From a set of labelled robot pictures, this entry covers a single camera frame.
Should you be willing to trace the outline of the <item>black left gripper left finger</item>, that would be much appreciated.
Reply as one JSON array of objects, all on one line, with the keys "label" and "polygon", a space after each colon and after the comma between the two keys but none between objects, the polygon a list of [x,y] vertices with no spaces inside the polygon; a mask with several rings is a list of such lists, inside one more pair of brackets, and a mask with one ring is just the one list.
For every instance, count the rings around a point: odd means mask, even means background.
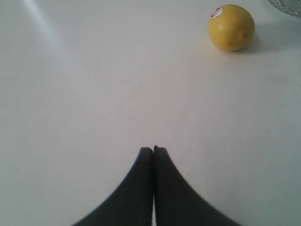
[{"label": "black left gripper left finger", "polygon": [[151,226],[153,151],[140,149],[130,171],[115,191],[76,226]]}]

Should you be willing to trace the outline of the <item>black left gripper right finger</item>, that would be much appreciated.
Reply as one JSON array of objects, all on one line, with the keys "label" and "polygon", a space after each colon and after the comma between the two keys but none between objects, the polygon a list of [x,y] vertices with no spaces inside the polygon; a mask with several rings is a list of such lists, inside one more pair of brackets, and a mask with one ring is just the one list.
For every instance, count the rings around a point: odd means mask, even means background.
[{"label": "black left gripper right finger", "polygon": [[199,196],[180,174],[167,149],[154,147],[155,213],[158,226],[237,226]]}]

